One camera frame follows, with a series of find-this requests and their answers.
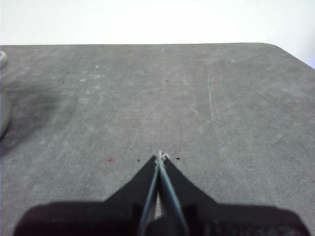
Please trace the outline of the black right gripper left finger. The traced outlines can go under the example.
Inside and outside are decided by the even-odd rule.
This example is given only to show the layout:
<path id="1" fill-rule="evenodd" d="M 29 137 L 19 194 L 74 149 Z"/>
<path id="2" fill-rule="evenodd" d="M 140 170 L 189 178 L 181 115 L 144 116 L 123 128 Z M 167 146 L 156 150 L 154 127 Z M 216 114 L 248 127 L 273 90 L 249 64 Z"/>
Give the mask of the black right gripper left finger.
<path id="1" fill-rule="evenodd" d="M 52 202 L 27 210 L 15 236 L 134 236 L 153 180 L 156 157 L 105 201 Z"/>

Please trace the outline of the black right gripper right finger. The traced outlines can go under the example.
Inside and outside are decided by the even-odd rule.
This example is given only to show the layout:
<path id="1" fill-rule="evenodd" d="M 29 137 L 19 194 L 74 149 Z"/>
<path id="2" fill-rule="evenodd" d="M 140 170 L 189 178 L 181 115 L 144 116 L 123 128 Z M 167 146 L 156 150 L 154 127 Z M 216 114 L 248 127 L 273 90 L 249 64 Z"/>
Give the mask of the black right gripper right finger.
<path id="1" fill-rule="evenodd" d="M 222 204 L 157 157 L 164 215 L 147 226 L 149 236 L 308 236 L 293 211 L 275 206 Z"/>

